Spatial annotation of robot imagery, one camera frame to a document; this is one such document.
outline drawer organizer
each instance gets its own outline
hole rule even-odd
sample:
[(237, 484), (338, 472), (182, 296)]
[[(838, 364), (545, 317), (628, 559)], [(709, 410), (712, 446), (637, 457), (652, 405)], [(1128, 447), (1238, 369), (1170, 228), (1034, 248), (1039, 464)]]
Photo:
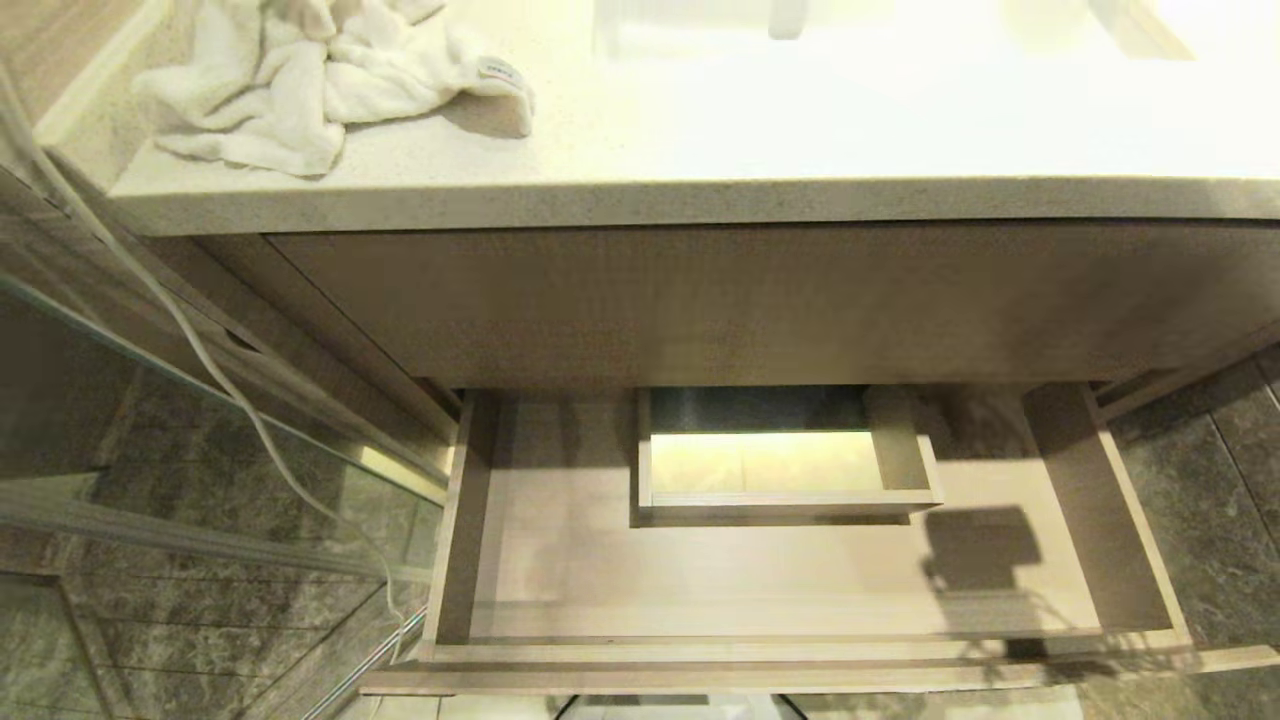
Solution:
[(653, 388), (636, 405), (645, 524), (895, 524), (941, 502), (899, 387)]

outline bathroom vanity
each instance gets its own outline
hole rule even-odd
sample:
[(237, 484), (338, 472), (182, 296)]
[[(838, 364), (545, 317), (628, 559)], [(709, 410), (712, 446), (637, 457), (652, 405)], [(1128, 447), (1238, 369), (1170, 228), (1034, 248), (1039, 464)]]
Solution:
[[(500, 1), (449, 12), (534, 85), (525, 140), (462, 97), (349, 132), (324, 178), (169, 155), (119, 100), (182, 56), (160, 1), (38, 128), (228, 331), (279, 315), (456, 432), (424, 642), (362, 692), (1280, 661), (1197, 651), (1106, 425), (1280, 341), (1275, 38), (1158, 1), (1062, 3), (1046, 27), (812, 3), (777, 46), (730, 10)], [(863, 61), (832, 63), (847, 45)], [(285, 356), (271, 332), (253, 350)], [(845, 388), (865, 423), (835, 429), (865, 434), (669, 445), (709, 430), (654, 424), (654, 393), (708, 387)]]

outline wooden cabinet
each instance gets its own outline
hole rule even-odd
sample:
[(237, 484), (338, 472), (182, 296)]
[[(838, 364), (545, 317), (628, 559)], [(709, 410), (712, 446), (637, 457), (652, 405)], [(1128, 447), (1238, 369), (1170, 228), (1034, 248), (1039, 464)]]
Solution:
[(1096, 380), (1280, 320), (1270, 224), (271, 236), (443, 387)]
[[(410, 374), (467, 388), (426, 642), (364, 689), (932, 691), (1274, 664), (1193, 647), (1083, 380), (1274, 332), (1277, 238), (1084, 220), (273, 236)], [(910, 398), (914, 512), (645, 521), (635, 388), (845, 383)]]

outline sink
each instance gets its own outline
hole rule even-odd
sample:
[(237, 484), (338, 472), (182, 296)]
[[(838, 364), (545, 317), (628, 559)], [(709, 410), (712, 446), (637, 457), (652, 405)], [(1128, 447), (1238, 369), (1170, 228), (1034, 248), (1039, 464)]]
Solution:
[[(614, 61), (808, 56), (870, 67), (1194, 59), (1157, 14), (1166, 5), (1179, 3), (595, 0), (595, 54)], [(1179, 6), (1188, 14), (1188, 6), (1201, 5), (1181, 0)]]

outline drawer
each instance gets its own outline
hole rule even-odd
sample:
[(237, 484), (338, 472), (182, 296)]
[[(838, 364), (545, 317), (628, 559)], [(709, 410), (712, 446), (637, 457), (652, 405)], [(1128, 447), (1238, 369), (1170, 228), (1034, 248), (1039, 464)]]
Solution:
[(664, 387), (636, 405), (645, 525), (900, 524), (942, 501), (899, 387)]
[[(468, 391), (419, 657), (362, 692), (906, 692), (1207, 667), (1087, 387), (872, 391), (928, 436), (941, 505), (712, 527), (637, 512), (645, 393)], [(1276, 661), (1231, 652), (1212, 664)]]
[(1280, 320), (1276, 228), (966, 222), (270, 236), (440, 387), (1059, 382)]

